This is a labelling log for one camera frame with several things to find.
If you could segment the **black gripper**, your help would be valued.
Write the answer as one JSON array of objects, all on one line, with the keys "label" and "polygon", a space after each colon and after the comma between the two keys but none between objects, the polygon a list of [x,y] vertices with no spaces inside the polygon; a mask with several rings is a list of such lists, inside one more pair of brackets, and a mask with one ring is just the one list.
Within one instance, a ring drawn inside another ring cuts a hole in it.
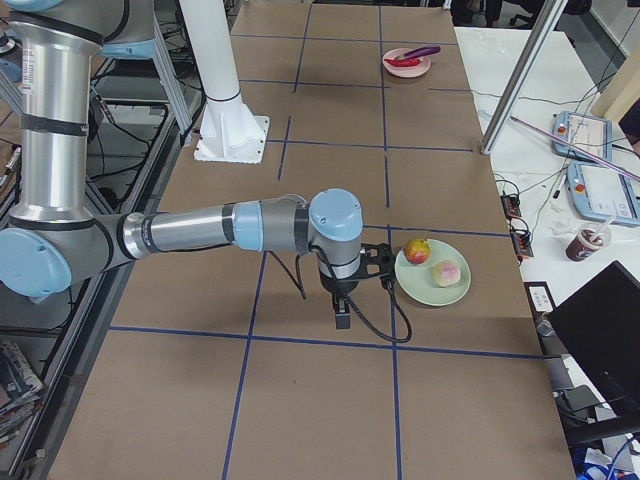
[{"label": "black gripper", "polygon": [[357,288],[360,280],[353,277],[334,279],[330,275],[325,275],[322,271],[319,272],[319,277],[324,289],[333,295],[332,305],[334,310],[335,328],[350,329],[350,307],[345,298]]}]

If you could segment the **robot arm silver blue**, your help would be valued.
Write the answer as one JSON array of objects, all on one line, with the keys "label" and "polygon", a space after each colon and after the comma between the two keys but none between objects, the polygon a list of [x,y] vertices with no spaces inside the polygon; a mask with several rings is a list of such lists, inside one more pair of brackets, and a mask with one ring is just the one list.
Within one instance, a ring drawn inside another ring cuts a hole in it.
[{"label": "robot arm silver blue", "polygon": [[329,189],[162,212],[94,214],[85,205],[95,56],[154,63],[175,118],[191,115],[150,1],[12,1],[10,23],[22,43],[22,167],[18,202],[1,232],[1,281],[25,297],[46,297],[156,253],[235,246],[315,253],[335,322],[346,329],[350,294],[364,271],[359,200]]}]

